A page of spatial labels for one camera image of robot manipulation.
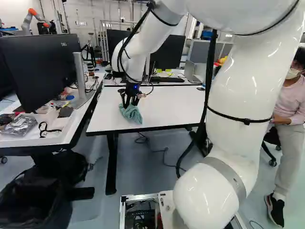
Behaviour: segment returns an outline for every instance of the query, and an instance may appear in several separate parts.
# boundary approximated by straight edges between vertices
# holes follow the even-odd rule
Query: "person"
[[[277,129],[283,155],[275,177],[274,192],[265,196],[269,218],[284,227],[286,196],[297,177],[305,136],[305,49],[299,48],[276,102],[271,122]]]

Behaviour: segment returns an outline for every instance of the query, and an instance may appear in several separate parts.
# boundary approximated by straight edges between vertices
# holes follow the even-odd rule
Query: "hand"
[[[289,125],[289,124],[291,124],[291,119],[283,118],[283,117],[279,116],[278,114],[273,114],[273,119],[271,119],[271,123]]]

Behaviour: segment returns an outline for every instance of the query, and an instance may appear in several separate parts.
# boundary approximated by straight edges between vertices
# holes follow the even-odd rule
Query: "pink shirt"
[[[303,124],[305,122],[305,77],[289,87],[282,87],[277,99],[274,113],[290,118],[290,125]]]

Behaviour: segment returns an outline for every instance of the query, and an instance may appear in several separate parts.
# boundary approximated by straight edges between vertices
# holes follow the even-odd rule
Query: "towel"
[[[119,105],[119,109],[121,114],[127,119],[134,121],[136,124],[142,124],[143,118],[140,114],[140,111],[137,106],[129,105],[126,109],[124,109],[123,104]]]

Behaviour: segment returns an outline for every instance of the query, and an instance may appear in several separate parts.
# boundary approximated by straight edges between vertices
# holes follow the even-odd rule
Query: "black backpack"
[[[79,190],[73,193],[73,187],[85,179],[88,163],[83,155],[70,150],[54,156],[63,171],[59,176],[45,177],[37,166],[33,166],[20,173],[0,192],[0,228],[68,227],[72,215],[71,200],[81,199],[75,195]]]

